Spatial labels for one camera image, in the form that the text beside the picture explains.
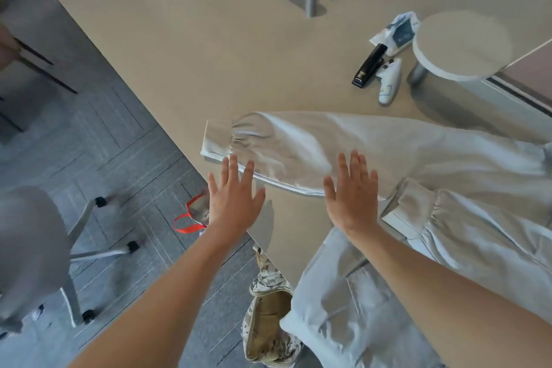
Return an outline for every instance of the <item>gray chair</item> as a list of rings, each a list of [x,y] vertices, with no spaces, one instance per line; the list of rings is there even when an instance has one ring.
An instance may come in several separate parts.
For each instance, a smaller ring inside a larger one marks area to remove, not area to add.
[[[23,318],[58,290],[65,298],[74,327],[96,317],[92,309],[81,313],[69,266],[139,249],[131,241],[124,248],[71,254],[94,207],[106,204],[103,197],[89,201],[67,232],[56,204],[43,190],[24,186],[0,195],[0,338],[20,333]]]

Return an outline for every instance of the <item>forearm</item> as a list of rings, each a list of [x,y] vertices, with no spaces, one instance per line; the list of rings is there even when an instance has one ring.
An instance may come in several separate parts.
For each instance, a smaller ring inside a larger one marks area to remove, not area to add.
[[[144,295],[93,341],[71,368],[171,367],[230,244],[209,229]]]
[[[352,239],[452,368],[548,366],[552,325],[402,244],[381,228]]]

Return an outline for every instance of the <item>game controller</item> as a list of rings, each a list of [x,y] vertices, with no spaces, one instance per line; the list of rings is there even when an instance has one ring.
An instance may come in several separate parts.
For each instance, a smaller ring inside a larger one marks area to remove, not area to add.
[[[379,104],[381,106],[389,106],[395,99],[398,88],[401,86],[401,63],[400,58],[392,58],[376,73],[376,77],[382,80],[379,94]]]

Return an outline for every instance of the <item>floor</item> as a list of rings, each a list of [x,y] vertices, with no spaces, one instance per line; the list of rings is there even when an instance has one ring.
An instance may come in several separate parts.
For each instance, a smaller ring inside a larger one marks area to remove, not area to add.
[[[55,66],[32,59],[36,64],[79,92],[19,64],[0,74],[0,111],[25,128],[17,133],[0,120],[0,192],[42,187],[68,227],[88,200],[112,197],[94,211],[73,251],[141,245],[133,255],[71,267],[82,310],[101,311],[90,325],[73,329],[58,293],[23,334],[0,342],[3,366],[63,367],[195,241],[170,223],[206,184],[57,0],[9,0],[0,17]],[[224,262],[180,366],[249,366],[240,328],[258,272],[252,246],[244,236]]]

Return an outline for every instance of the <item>round white stool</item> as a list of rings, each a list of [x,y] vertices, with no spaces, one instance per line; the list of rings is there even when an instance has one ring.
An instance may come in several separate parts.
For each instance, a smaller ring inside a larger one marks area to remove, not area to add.
[[[427,72],[454,81],[493,76],[512,58],[508,31],[496,20],[472,11],[449,11],[420,23],[412,42],[416,66],[407,81],[417,86]]]

